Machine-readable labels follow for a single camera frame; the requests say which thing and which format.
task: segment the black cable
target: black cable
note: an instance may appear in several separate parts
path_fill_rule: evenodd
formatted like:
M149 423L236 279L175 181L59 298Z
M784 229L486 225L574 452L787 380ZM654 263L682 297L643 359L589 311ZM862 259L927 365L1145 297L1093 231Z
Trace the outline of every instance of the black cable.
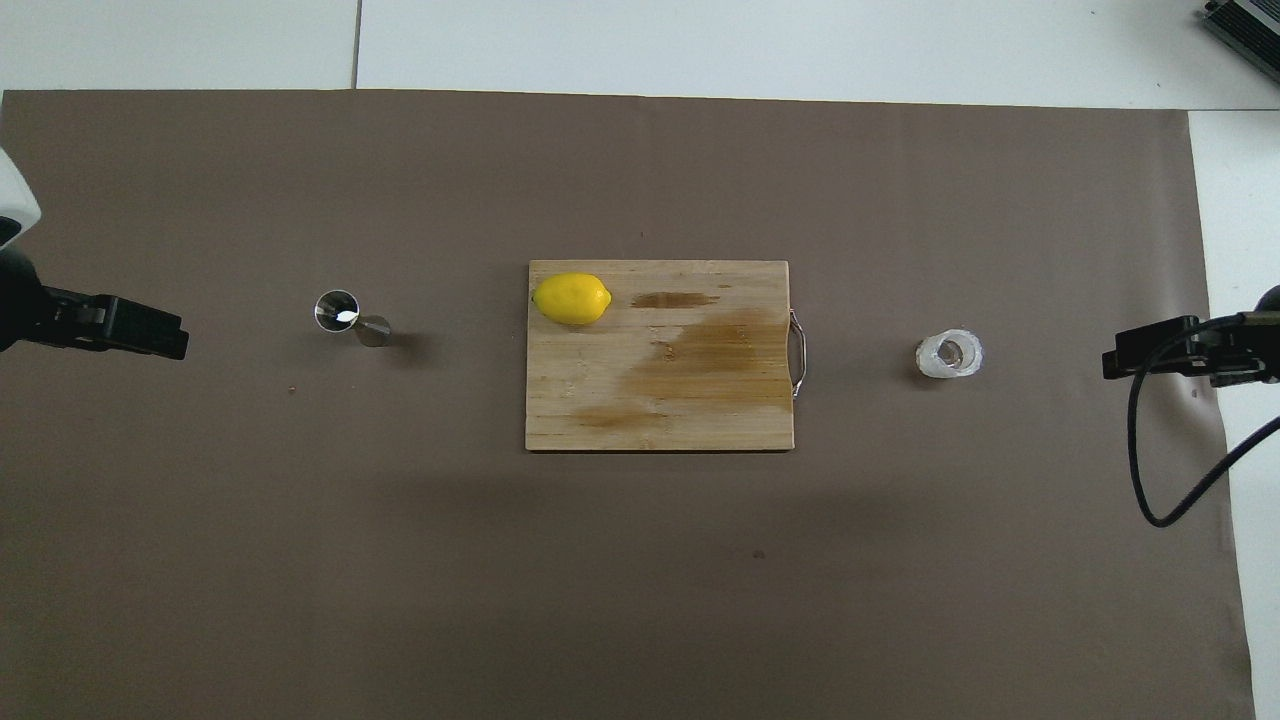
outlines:
M1152 511L1151 506L1147 503L1147 493L1142 489L1142 478L1138 474L1138 392L1142 389L1142 383L1151 373L1151 369L1156 366L1166 352L1169 352L1179 342L1203 333L1208 331L1216 331L1221 328L1230 328L1240 325L1244 323L1243 315L1228 315L1224 318L1215 318L1212 320L1206 320L1198 325L1187 328L1185 331L1175 334L1174 337L1166 340L1161 345L1156 346L1143 361L1142 368L1138 369L1137 374L1133 377L1133 386L1129 387L1129 413L1128 413L1128 429L1129 429L1129 477L1133 479L1133 492L1138 497L1138 509L1142 510L1142 516L1147 519L1148 523L1157 528L1167 528L1178 521L1196 501L1204 495L1210 487L1217 482L1226 470L1235 464L1236 460L1244 456L1245 452L1253 450L1260 442L1267 439L1272 433L1280 430L1280 416L1275 418L1270 423L1262 425L1253 432L1249 437L1244 438L1244 442L1235 446L1230 452L1228 452L1221 460L1204 474L1203 478L1196 487L1192 488L1187 497L1175 506L1169 515L1164 518L1157 518Z

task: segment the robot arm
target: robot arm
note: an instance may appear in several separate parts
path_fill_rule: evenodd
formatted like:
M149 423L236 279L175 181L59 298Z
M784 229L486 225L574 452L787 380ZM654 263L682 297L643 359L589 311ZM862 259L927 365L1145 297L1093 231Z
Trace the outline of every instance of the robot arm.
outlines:
M82 295L41 284L10 243L40 220L40 205L0 150L0 351L19 340L101 352L128 350L182 360L182 318L114 295Z
M1199 318L1181 315L1116 333L1116 348L1102 355L1102 377L1134 375L1157 347L1187 336L1162 350L1147 372L1208 375L1213 387L1280 382L1280 286L1263 295L1252 313L1220 318L1216 324L1196 332Z

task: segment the white table surface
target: white table surface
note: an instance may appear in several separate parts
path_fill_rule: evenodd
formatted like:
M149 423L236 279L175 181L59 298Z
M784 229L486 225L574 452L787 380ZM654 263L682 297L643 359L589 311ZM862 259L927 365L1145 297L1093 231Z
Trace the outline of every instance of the white table surface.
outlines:
M1190 114L1192 147L1219 315L1280 283L1280 113L1242 111L1280 109L1280 85L1196 27L1199 5L10 0L0 90L358 85L1206 110ZM1234 445L1280 413L1280 388L1229 388L1220 405ZM1236 465L1230 488L1263 720L1280 720L1276 468L1280 439Z

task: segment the white robot arm casing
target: white robot arm casing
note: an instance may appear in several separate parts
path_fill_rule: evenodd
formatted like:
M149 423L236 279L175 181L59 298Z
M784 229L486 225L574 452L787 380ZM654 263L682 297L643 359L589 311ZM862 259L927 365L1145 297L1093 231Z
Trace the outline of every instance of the white robot arm casing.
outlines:
M0 250L40 220L40 205L17 165L0 149Z

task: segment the wooden cutting board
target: wooden cutting board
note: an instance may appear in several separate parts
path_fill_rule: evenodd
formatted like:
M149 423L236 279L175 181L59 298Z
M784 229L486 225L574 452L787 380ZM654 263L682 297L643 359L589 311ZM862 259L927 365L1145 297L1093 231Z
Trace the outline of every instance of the wooden cutting board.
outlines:
M598 275L599 320L568 327L529 302L529 450L791 450L786 261L534 260Z

